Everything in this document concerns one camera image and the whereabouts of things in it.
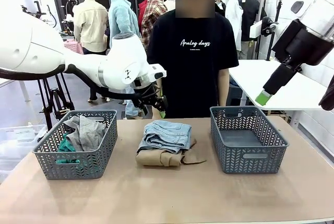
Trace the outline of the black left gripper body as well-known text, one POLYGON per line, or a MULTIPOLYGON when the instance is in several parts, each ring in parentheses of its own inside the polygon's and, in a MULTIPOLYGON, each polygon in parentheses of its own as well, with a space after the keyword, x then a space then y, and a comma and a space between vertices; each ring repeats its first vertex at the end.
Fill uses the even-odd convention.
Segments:
POLYGON ((168 101, 166 96, 155 97, 153 99, 152 107, 157 109, 159 112, 164 112, 168 108, 168 101))

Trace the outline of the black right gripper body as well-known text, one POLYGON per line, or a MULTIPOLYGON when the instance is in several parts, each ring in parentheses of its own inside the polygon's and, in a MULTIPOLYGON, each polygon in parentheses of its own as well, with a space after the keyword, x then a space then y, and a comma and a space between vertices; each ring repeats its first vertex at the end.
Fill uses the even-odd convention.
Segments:
POLYGON ((281 87, 285 86, 293 78, 295 74, 296 70, 292 69, 290 66, 284 64, 279 65, 264 84, 264 91, 270 95, 275 95, 281 87))

